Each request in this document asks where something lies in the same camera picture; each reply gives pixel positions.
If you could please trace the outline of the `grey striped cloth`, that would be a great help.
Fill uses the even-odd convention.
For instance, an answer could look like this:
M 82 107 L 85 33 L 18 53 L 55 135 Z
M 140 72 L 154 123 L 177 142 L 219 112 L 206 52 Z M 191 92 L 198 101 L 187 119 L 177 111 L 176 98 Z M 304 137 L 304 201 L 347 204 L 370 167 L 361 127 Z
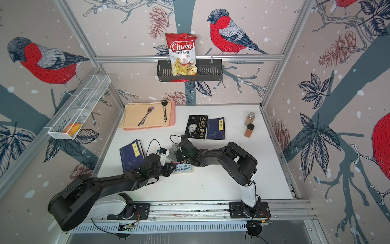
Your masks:
M 170 160 L 173 163 L 178 163 L 178 156 L 177 152 L 180 152 L 180 147 L 177 144 L 172 144 L 171 147 L 168 149 L 169 154 L 167 156 L 167 159 Z

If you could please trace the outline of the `black portrait cover book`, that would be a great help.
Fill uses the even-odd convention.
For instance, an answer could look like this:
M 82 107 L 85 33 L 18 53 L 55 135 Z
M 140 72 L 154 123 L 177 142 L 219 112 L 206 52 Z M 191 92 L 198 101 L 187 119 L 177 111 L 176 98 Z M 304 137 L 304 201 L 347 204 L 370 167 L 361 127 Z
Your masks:
M 188 138 L 205 140 L 207 125 L 207 115 L 190 115 L 188 118 L 185 135 Z

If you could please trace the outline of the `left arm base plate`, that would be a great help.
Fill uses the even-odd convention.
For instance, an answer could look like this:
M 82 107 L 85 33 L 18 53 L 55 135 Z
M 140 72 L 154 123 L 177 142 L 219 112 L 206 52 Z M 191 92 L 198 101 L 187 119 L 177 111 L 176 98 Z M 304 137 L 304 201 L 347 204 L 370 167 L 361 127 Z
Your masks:
M 150 203 L 127 204 L 125 208 L 116 215 L 108 215 L 107 220 L 147 220 L 150 210 Z

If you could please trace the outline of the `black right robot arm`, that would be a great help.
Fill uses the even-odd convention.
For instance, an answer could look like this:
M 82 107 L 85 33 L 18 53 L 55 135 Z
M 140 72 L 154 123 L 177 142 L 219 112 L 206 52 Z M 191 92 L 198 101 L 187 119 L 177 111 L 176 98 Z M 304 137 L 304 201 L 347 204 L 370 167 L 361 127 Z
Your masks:
M 241 202 L 249 210 L 254 210 L 258 198 L 253 176 L 257 172 L 257 160 L 234 142 L 218 149 L 197 149 L 186 135 L 180 136 L 178 143 L 181 156 L 195 167 L 220 165 L 228 175 L 240 185 Z

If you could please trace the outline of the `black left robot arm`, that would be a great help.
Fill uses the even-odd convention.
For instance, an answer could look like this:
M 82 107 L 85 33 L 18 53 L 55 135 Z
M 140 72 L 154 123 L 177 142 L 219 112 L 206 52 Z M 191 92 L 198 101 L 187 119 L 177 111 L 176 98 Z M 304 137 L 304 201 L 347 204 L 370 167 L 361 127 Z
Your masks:
M 126 205 L 117 215 L 125 220 L 136 216 L 139 220 L 141 213 L 126 192 L 149 185 L 150 179 L 158 181 L 161 176 L 169 177 L 176 167 L 172 163 L 162 165 L 159 155 L 150 154 L 140 167 L 121 175 L 91 178 L 82 174 L 49 201 L 48 212 L 54 216 L 61 230 L 69 231 L 87 218 L 97 200 L 118 193 Z

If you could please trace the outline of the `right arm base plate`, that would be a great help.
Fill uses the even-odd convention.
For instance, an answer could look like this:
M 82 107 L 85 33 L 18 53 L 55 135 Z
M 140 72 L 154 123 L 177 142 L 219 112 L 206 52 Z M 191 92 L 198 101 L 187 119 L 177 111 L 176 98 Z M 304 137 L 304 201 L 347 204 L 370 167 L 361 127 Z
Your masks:
M 268 203 L 261 201 L 258 201 L 254 207 L 250 207 L 242 201 L 230 202 L 228 212 L 232 219 L 271 218 Z

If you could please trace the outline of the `Treehouse colourful paperback book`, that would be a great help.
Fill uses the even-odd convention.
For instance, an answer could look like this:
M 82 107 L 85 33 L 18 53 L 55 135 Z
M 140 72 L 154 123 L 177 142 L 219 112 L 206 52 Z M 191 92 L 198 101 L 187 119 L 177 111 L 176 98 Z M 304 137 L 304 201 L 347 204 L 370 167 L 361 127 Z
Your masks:
M 193 171 L 193 168 L 190 164 L 177 164 L 176 168 L 173 170 L 172 174 L 174 173 L 191 173 Z

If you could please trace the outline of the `blue book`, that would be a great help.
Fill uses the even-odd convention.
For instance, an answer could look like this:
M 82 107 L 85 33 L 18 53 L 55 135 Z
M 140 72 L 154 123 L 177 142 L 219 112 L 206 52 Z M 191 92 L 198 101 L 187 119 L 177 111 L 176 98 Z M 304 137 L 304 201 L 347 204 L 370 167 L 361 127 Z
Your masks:
M 135 140 L 120 150 L 124 173 L 138 169 L 144 163 L 144 152 L 140 140 Z
M 225 119 L 209 119 L 207 122 L 207 140 L 225 140 Z

